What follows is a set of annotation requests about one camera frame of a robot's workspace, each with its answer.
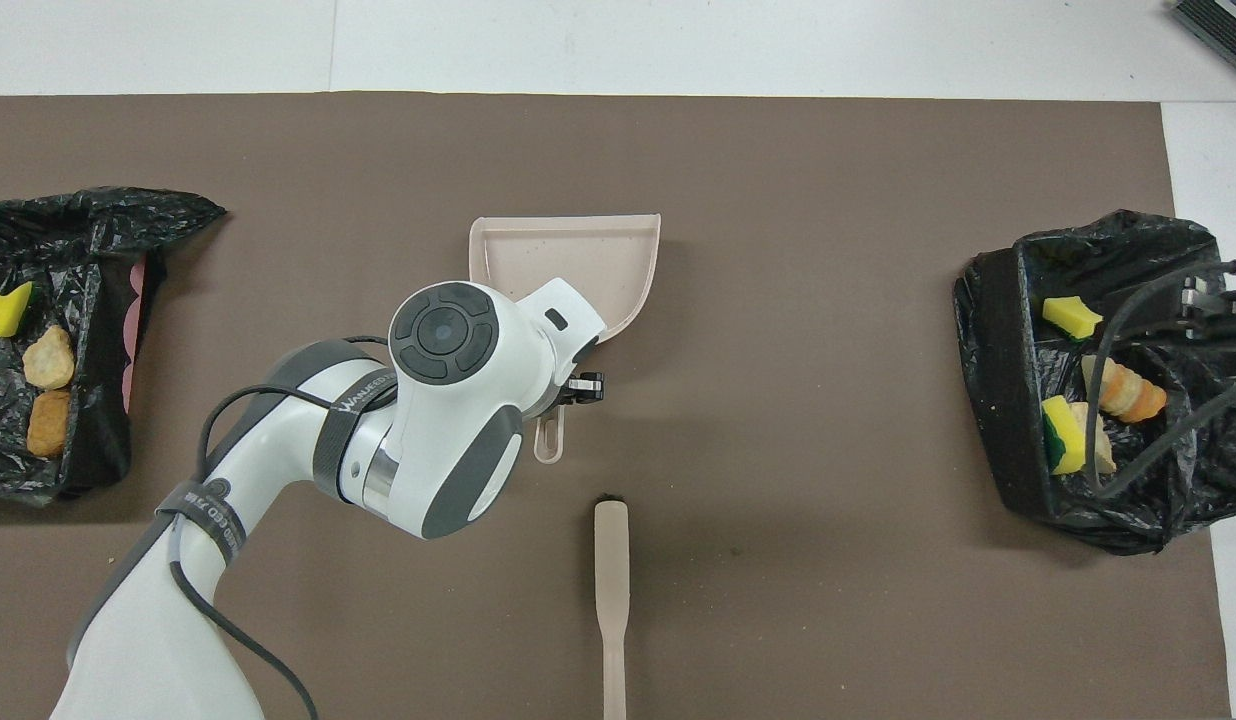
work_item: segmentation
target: white robotic arm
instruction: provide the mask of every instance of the white robotic arm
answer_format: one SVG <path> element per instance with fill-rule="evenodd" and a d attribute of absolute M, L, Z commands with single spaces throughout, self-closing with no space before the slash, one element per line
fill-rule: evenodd
<path fill-rule="evenodd" d="M 211 600 L 281 489 L 304 479 L 420 538 L 466 527 L 502 492 L 523 421 L 572 396 L 571 373 L 603 331 L 559 278 L 518 303 L 449 282 L 399 306 L 391 368 L 344 341 L 286 357 L 269 384 L 310 396 L 257 396 L 206 478 L 166 500 L 73 638 L 51 719 L 262 718 L 171 562 Z"/>

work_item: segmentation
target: white floor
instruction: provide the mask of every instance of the white floor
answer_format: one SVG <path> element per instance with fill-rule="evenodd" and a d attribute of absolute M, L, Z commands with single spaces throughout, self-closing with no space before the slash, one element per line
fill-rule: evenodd
<path fill-rule="evenodd" d="M 326 90 L 1159 101 L 1177 212 L 1236 256 L 1236 70 L 1161 0 L 0 0 L 0 95 Z"/>

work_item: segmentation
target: brown mat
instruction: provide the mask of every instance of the brown mat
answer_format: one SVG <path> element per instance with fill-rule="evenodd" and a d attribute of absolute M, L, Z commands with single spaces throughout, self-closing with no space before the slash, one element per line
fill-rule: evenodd
<path fill-rule="evenodd" d="M 603 404 L 471 529 L 423 543 L 290 488 L 220 608 L 328 718 L 598 718 L 591 505 L 632 506 L 632 716 L 1227 715 L 1205 534 L 1117 559 L 999 506 L 962 388 L 970 254 L 1170 212 L 1138 104 L 404 94 L 0 99 L 0 199 L 199 191 L 120 487 L 0 506 L 0 718 L 66 642 L 197 430 L 289 347 L 384 332 L 478 215 L 662 212 Z M 239 653 L 277 718 L 302 709 Z"/>

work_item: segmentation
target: black plastic bag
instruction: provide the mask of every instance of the black plastic bag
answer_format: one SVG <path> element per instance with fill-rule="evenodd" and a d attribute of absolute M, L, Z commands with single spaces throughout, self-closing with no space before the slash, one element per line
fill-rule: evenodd
<path fill-rule="evenodd" d="M 0 291 L 35 284 L 19 332 L 0 338 L 0 496 L 43 505 L 124 478 L 126 373 L 164 279 L 161 252 L 222 214 L 190 193 L 129 186 L 0 203 Z M 43 459 L 27 451 L 40 389 L 23 377 L 23 352 L 54 324 L 77 364 L 66 450 Z"/>
<path fill-rule="evenodd" d="M 1211 233 L 1188 220 L 1122 210 L 1080 228 L 1031 233 L 1011 249 L 980 254 L 955 283 L 955 325 L 965 388 L 1005 506 L 1116 555 L 1156 552 L 1180 534 L 1236 515 L 1236 406 L 1172 447 L 1110 500 L 1083 473 L 1051 477 L 1039 403 L 1083 400 L 1080 357 L 1098 333 L 1075 342 L 1039 316 L 1048 296 L 1080 296 L 1110 317 L 1130 288 L 1217 261 Z M 1221 291 L 1222 278 L 1203 278 Z M 1172 290 L 1166 315 L 1180 290 Z M 1143 320 L 1157 314 L 1147 304 Z M 1112 352 L 1168 393 L 1166 410 L 1136 425 L 1107 420 L 1112 457 L 1125 466 L 1177 420 L 1231 387 L 1236 342 L 1157 333 Z"/>

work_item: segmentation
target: beige dustpan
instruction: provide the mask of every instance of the beige dustpan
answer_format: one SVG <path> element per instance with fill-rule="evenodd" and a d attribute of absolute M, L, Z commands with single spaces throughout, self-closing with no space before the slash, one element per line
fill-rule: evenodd
<path fill-rule="evenodd" d="M 471 225 L 471 279 L 519 300 L 564 278 L 604 320 L 599 342 L 606 342 L 645 305 L 661 227 L 662 215 L 477 219 Z M 562 451 L 564 408 L 557 408 L 536 421 L 534 454 L 555 462 Z"/>

